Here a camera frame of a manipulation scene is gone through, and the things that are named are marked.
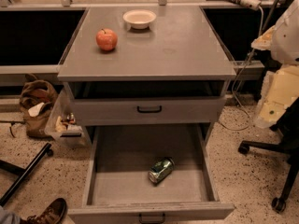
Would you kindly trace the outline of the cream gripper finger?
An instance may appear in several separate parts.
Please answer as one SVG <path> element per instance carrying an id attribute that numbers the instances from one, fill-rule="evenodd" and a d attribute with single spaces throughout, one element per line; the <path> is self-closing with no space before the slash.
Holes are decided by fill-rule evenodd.
<path id="1" fill-rule="evenodd" d="M 283 65 L 276 72 L 268 71 L 263 79 L 254 125 L 269 128 L 276 124 L 298 97 L 298 66 Z"/>
<path id="2" fill-rule="evenodd" d="M 257 50 L 270 50 L 274 31 L 275 26 L 267 29 L 262 35 L 260 35 L 251 43 L 251 47 Z"/>

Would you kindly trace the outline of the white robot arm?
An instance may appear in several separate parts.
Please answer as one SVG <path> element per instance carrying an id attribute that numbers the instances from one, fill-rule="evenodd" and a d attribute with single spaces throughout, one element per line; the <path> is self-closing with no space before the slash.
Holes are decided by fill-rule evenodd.
<path id="1" fill-rule="evenodd" d="M 269 128 L 276 124 L 299 97 L 299 0 L 293 0 L 286 11 L 251 46 L 269 50 L 281 67 L 268 73 L 263 82 L 254 124 Z"/>

